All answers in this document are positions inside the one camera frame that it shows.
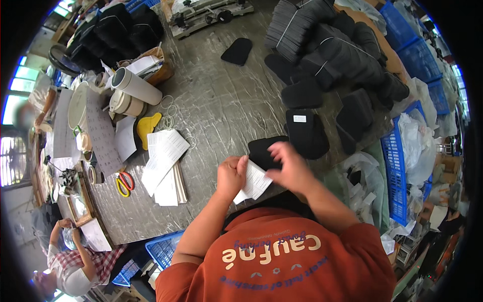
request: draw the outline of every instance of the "white tag on insole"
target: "white tag on insole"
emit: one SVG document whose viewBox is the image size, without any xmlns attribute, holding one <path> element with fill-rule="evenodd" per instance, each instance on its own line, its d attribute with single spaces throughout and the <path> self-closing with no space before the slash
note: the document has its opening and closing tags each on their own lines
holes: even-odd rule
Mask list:
<svg viewBox="0 0 483 302">
<path fill-rule="evenodd" d="M 307 123 L 305 115 L 294 115 L 294 123 Z"/>
</svg>

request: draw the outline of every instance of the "hand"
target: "hand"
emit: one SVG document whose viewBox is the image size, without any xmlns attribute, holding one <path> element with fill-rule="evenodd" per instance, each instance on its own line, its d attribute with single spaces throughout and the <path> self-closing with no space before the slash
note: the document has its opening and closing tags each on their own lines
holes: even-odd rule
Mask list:
<svg viewBox="0 0 483 302">
<path fill-rule="evenodd" d="M 72 220 L 70 218 L 62 219 L 57 221 L 60 227 L 62 228 L 71 228 L 72 227 Z"/>
<path fill-rule="evenodd" d="M 276 184 L 286 189 L 306 195 L 318 183 L 303 158 L 288 142 L 276 142 L 268 148 L 274 161 L 282 163 L 282 170 L 270 169 L 265 174 Z"/>
<path fill-rule="evenodd" d="M 43 122 L 43 118 L 45 117 L 45 113 L 40 113 L 39 116 L 33 122 L 35 128 L 40 127 L 40 124 Z"/>
<path fill-rule="evenodd" d="M 218 184 L 216 195 L 225 201 L 232 202 L 238 192 L 245 186 L 248 155 L 230 156 L 218 166 Z"/>
<path fill-rule="evenodd" d="M 79 233 L 79 229 L 72 229 L 72 241 L 74 241 L 75 245 L 80 244 L 81 234 Z"/>
</svg>

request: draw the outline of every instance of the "white bucket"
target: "white bucket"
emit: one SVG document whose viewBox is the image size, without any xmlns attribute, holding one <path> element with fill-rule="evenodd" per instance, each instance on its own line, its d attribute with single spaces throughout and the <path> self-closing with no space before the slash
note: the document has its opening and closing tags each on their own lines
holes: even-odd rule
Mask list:
<svg viewBox="0 0 483 302">
<path fill-rule="evenodd" d="M 79 126 L 82 130 L 87 130 L 85 103 L 87 101 L 88 89 L 89 84 L 87 82 L 82 82 L 72 94 L 69 109 L 67 111 L 67 123 L 71 129 Z"/>
<path fill-rule="evenodd" d="M 156 87 L 124 67 L 116 70 L 111 83 L 113 88 L 153 106 L 158 105 L 163 98 L 163 94 Z"/>
<path fill-rule="evenodd" d="M 109 101 L 109 111 L 137 117 L 141 114 L 144 102 L 129 94 L 116 90 Z"/>
</svg>

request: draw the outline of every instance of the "yellow plastic piece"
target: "yellow plastic piece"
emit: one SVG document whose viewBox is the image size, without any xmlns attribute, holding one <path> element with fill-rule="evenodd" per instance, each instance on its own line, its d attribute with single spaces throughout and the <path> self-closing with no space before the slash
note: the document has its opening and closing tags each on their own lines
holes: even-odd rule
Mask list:
<svg viewBox="0 0 483 302">
<path fill-rule="evenodd" d="M 161 120 L 161 113 L 155 113 L 153 116 L 143 117 L 139 120 L 136 131 L 142 141 L 142 148 L 147 151 L 148 149 L 148 134 L 153 133 L 154 127 Z"/>
</svg>

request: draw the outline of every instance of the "white sleeve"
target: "white sleeve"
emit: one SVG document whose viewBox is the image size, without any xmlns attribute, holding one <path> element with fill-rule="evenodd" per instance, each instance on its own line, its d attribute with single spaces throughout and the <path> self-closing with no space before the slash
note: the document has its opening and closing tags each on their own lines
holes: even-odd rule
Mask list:
<svg viewBox="0 0 483 302">
<path fill-rule="evenodd" d="M 57 253 L 60 253 L 59 249 L 56 248 L 53 244 L 49 244 L 49 251 L 47 252 L 47 263 L 49 263 L 50 258 L 52 258 Z"/>
<path fill-rule="evenodd" d="M 78 297 L 87 294 L 97 281 L 97 276 L 94 276 L 94 279 L 89 281 L 82 268 L 80 268 L 70 274 L 70 276 L 64 281 L 63 285 L 66 294 L 72 297 Z"/>
</svg>

